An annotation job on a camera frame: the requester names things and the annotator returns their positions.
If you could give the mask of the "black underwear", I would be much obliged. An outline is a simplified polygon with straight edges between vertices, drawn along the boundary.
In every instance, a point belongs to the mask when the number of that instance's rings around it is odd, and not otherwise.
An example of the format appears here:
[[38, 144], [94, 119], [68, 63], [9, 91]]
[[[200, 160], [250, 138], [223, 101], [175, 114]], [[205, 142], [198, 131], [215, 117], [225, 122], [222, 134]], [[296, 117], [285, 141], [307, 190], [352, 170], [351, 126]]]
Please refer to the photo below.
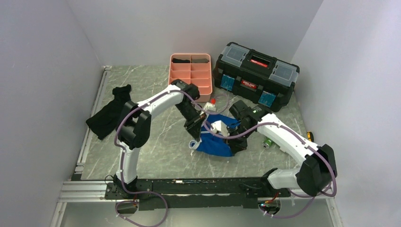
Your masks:
[[114, 98], [99, 112], [86, 120], [89, 129], [103, 140], [117, 126], [124, 104], [131, 100], [131, 85], [115, 87], [112, 90]]

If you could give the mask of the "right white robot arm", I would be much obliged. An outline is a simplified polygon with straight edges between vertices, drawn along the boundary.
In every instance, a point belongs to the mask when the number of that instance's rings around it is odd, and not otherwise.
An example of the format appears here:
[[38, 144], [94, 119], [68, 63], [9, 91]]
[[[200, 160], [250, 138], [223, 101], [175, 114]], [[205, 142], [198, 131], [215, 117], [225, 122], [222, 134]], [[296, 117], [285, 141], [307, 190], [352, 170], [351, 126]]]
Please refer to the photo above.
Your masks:
[[239, 121], [238, 126], [228, 130], [227, 144], [233, 153], [245, 150], [247, 138], [258, 132], [284, 149], [300, 166], [273, 168], [266, 172], [260, 185], [264, 195], [272, 196], [281, 189], [300, 189], [314, 197], [334, 183], [337, 168], [332, 147], [327, 144], [320, 146], [302, 137], [263, 105], [249, 107], [240, 100], [229, 111]]

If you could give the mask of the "blue underwear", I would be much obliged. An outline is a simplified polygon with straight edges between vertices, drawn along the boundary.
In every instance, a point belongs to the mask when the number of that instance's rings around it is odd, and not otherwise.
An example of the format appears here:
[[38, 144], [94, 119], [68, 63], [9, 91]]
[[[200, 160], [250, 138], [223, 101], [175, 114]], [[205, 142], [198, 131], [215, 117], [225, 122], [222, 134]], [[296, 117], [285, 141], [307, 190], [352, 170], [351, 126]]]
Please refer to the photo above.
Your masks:
[[[238, 120], [221, 114], [209, 115], [207, 121], [208, 123], [222, 121], [229, 128], [234, 128], [239, 124]], [[231, 148], [222, 138], [211, 135], [204, 127], [201, 128], [200, 141], [197, 142], [196, 140], [191, 140], [188, 146], [191, 150], [219, 157], [232, 157], [234, 155]]]

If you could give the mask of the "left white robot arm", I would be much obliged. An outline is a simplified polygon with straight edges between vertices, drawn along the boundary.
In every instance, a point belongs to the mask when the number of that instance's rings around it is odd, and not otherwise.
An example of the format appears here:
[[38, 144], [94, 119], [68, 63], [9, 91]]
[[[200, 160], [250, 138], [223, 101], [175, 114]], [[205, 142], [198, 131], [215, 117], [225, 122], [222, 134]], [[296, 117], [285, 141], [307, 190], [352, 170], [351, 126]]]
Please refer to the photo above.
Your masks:
[[193, 139], [200, 140], [206, 114], [195, 108], [199, 97], [196, 85], [176, 79], [151, 98], [124, 104], [114, 138], [115, 146], [120, 148], [120, 163], [113, 177], [117, 192], [123, 198], [131, 198], [136, 192], [139, 152], [150, 137], [152, 120], [158, 115], [175, 106], [185, 119], [184, 128]]

